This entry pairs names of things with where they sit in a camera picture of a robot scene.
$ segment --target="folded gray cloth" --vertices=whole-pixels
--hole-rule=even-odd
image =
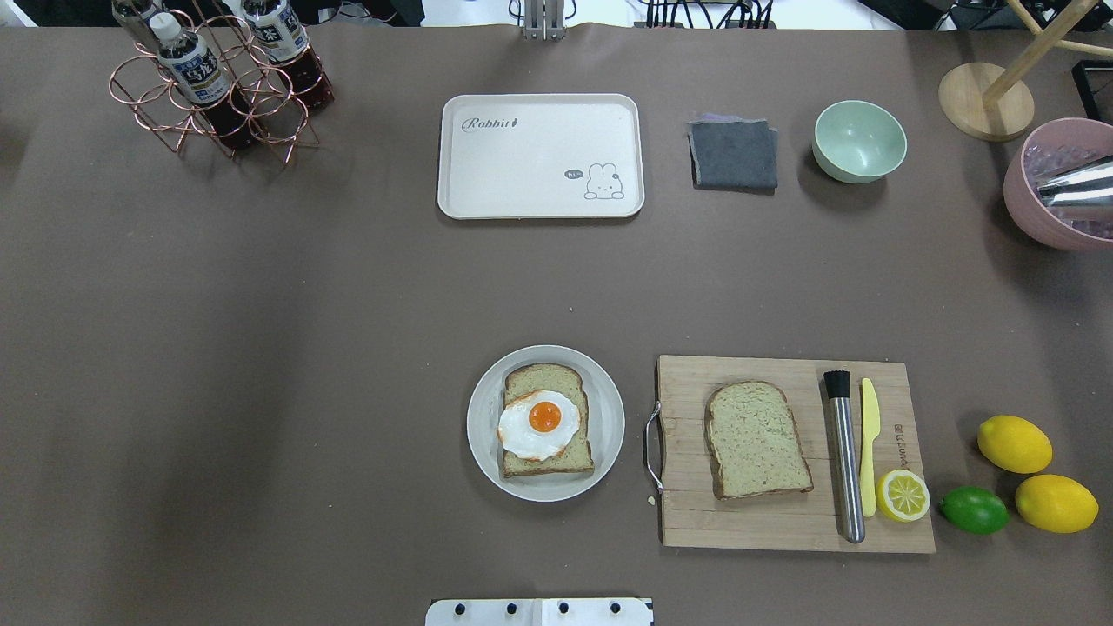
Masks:
[[[708,114],[688,124],[700,189],[776,189],[777,129],[765,119]]]

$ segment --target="metal clamp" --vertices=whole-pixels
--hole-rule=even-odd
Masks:
[[[654,420],[657,421],[657,439],[658,439],[658,441],[663,442],[664,441],[664,432],[661,429],[661,401],[660,400],[658,400],[657,403],[653,405],[653,412],[649,414],[649,420],[646,421],[646,436],[642,438],[642,448],[641,448],[641,450],[642,450],[642,458],[646,460],[646,469],[649,470],[649,476],[651,476],[653,478],[653,482],[657,485],[657,495],[658,496],[662,496],[662,495],[664,495],[664,486],[661,485],[661,478],[659,476],[657,476],[657,472],[653,471],[653,466],[650,464],[650,462],[649,462],[649,427],[653,423]],[[661,461],[662,461],[662,469],[661,469],[661,471],[663,473],[663,471],[664,471],[663,470],[663,461],[664,461],[663,452],[662,452]]]
[[[522,0],[522,35],[526,39],[564,39],[564,0]]]

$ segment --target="round wooden base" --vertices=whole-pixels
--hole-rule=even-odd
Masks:
[[[997,102],[986,107],[982,94],[1005,68],[993,63],[965,63],[939,81],[939,105],[959,130],[986,141],[1015,139],[1032,124],[1035,101],[1024,82],[1017,81]]]

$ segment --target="mint green bowl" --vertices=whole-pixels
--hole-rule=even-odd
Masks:
[[[900,123],[873,102],[835,102],[816,119],[811,154],[836,180],[877,180],[896,169],[907,151],[908,138]]]

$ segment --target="citrus fruit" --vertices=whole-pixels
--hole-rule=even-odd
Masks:
[[[982,422],[977,447],[993,464],[1016,473],[1035,473],[1051,463],[1047,436],[1016,415],[995,415]]]
[[[893,470],[877,481],[877,508],[897,521],[916,521],[932,505],[924,479],[906,470]]]
[[[1077,532],[1097,517],[1097,500],[1065,476],[1033,476],[1016,488],[1016,510],[1024,521],[1052,532]]]
[[[975,535],[991,535],[1008,524],[1001,498],[981,487],[959,487],[943,497],[939,509],[947,521]]]

